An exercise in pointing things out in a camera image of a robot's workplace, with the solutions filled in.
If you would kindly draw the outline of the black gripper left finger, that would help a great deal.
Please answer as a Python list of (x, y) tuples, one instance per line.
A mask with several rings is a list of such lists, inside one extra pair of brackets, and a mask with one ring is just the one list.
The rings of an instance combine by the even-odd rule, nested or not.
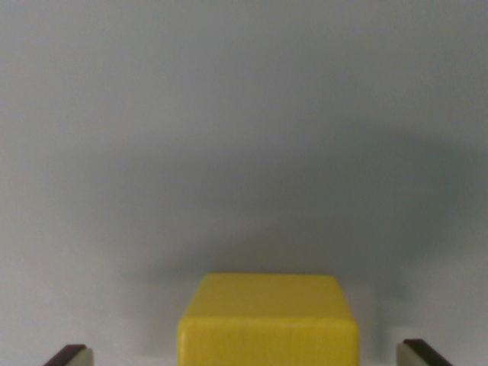
[(65, 345), (43, 366), (93, 366), (94, 352), (82, 344)]

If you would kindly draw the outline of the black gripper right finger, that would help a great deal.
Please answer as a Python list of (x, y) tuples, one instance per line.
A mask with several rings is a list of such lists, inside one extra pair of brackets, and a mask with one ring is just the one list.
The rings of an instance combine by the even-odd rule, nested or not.
[(397, 366), (452, 366), (423, 339), (405, 339), (396, 346)]

